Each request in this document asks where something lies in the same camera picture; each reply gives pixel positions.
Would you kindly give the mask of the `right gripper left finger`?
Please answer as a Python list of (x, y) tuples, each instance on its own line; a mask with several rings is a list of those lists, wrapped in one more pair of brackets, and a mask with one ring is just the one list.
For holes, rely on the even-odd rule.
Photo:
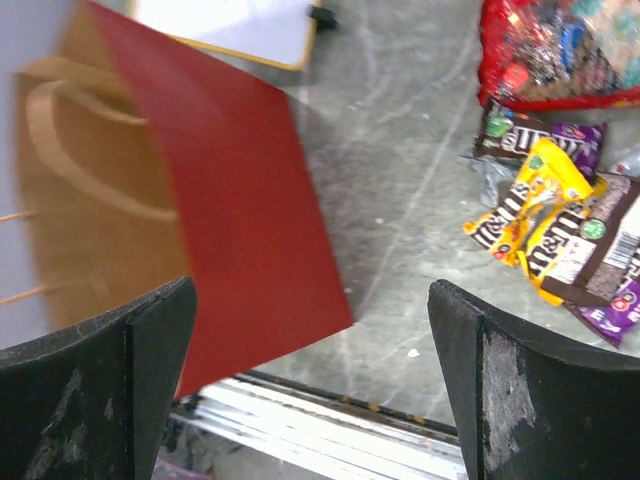
[(2, 350), (2, 478), (151, 478), (196, 308), (183, 277)]

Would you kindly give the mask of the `red paper bag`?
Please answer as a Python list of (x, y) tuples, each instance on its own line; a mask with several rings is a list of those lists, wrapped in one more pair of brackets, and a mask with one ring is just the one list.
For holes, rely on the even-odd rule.
[(185, 396), (351, 326), (283, 91), (79, 1), (13, 98), (26, 293), (53, 329), (190, 277)]

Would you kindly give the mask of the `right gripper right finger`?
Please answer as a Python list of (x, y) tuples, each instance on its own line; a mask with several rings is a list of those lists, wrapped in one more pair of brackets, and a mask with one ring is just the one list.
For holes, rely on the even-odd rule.
[(638, 358), (446, 280), (431, 284), (428, 314), (469, 478), (638, 478)]

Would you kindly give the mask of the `red cookie snack bag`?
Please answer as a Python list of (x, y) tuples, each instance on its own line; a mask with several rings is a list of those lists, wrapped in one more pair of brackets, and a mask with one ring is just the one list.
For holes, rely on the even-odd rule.
[(478, 100), (517, 110), (636, 108), (636, 1), (485, 1)]

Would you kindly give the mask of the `silver foil snack packet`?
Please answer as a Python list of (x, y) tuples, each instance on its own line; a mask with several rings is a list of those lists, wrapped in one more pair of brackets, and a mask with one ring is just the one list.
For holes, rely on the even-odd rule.
[(640, 151), (639, 145), (635, 145), (622, 152), (622, 156), (616, 159), (608, 168), (611, 174), (623, 175), (631, 178), (640, 177)]

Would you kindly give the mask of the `yellow M&M packet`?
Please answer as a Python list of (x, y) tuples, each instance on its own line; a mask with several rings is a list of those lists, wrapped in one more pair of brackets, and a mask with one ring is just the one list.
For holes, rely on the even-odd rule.
[(581, 222), (591, 213), (595, 202), (606, 191), (607, 182), (597, 175), (593, 193), (589, 197), (554, 206), (549, 215), (529, 236), (526, 248), (517, 252), (517, 258), (525, 276), (538, 295), (553, 306), (562, 305), (564, 300), (544, 290), (543, 281), (557, 263)]
[(496, 208), (463, 225), (464, 233), (508, 266), (534, 225), (534, 216), (549, 205), (580, 201), (593, 188), (571, 158), (552, 140), (539, 139)]

